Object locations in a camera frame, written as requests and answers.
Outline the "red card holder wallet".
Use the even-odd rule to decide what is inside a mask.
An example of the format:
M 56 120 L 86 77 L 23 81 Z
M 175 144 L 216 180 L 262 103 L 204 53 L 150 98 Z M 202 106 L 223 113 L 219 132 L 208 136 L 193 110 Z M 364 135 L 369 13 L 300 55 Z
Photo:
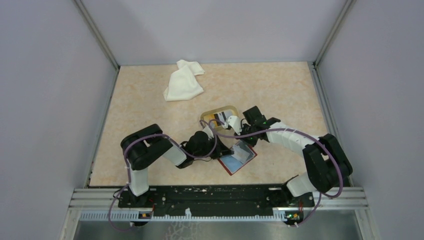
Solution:
M 230 176 L 237 173 L 258 155 L 252 147 L 241 140 L 235 143 L 230 150 L 232 154 L 222 156 L 218 159 L 219 163 Z

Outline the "silver VIP card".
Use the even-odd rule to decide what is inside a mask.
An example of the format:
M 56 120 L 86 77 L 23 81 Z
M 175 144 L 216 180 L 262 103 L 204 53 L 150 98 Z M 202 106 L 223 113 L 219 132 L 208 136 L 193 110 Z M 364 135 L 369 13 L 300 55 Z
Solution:
M 244 150 L 239 145 L 233 145 L 232 151 L 233 154 L 231 156 L 242 164 L 246 163 L 251 155 L 249 151 Z

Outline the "beige oval tray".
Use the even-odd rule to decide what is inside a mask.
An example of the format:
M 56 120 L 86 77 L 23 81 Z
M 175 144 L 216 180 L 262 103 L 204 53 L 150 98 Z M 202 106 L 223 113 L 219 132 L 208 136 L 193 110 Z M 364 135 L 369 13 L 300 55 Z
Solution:
M 237 117 L 239 117 L 239 116 L 240 116 L 240 115 L 239 115 L 238 110 L 236 109 L 236 107 L 234 107 L 234 106 L 232 106 L 232 105 L 226 105 L 226 106 L 218 107 L 218 108 L 215 108 L 215 109 L 212 109 L 212 110 L 208 110 L 208 111 L 206 111 L 206 112 L 202 113 L 202 114 L 200 115 L 200 120 L 205 121 L 205 120 L 204 120 L 204 116 L 205 116 L 205 115 L 209 115 L 209 114 L 216 114 L 216 113 L 219 113 L 219 112 L 222 112 L 222 111 L 227 111 L 227 110 L 231 110 L 231 111 L 232 111 L 232 113 L 233 113 L 233 116 L 237 116 Z M 223 125 L 222 125 L 220 122 L 218 122 L 218 123 L 219 123 L 219 126 L 218 126 L 218 127 L 216 127 L 215 129 L 216 129 L 216 130 L 218 130 L 218 131 L 220 131 L 220 130 L 224 130 Z M 203 123 L 203 122 L 201 122 L 201 123 L 200 123 L 200 126 L 201 126 L 201 127 L 202 127 L 202 129 L 203 129 L 204 127 L 206 127 L 206 124 L 205 124 L 205 123 Z

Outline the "gold VIP card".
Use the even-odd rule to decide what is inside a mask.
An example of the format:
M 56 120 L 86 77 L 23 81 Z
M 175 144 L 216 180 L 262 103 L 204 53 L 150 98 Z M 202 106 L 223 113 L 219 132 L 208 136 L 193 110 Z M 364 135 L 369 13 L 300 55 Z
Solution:
M 217 113 L 208 114 L 203 117 L 203 120 L 209 123 L 209 125 L 213 128 L 217 128 L 220 126 L 219 122 L 216 122 L 214 119 L 218 120 L 219 115 Z

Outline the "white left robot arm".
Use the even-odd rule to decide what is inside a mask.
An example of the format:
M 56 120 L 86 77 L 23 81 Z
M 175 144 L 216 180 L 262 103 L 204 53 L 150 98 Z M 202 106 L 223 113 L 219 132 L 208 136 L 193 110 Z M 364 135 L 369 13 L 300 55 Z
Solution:
M 130 200 L 138 207 L 149 203 L 148 167 L 160 157 L 183 169 L 196 160 L 217 160 L 233 153 L 208 126 L 196 131 L 188 141 L 177 143 L 164 134 L 158 124 L 152 124 L 126 136 L 120 147 L 127 169 Z

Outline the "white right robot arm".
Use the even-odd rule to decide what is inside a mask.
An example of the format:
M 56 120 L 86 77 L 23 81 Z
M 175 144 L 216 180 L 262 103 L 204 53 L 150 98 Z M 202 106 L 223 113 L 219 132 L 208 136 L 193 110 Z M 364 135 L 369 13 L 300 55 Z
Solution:
M 312 191 L 327 193 L 333 187 L 342 188 L 353 167 L 336 137 L 306 134 L 289 127 L 280 119 L 266 118 L 257 106 L 243 112 L 243 119 L 228 120 L 235 136 L 254 147 L 258 140 L 281 145 L 303 157 L 306 172 L 286 182 L 281 199 L 295 206 L 303 194 Z

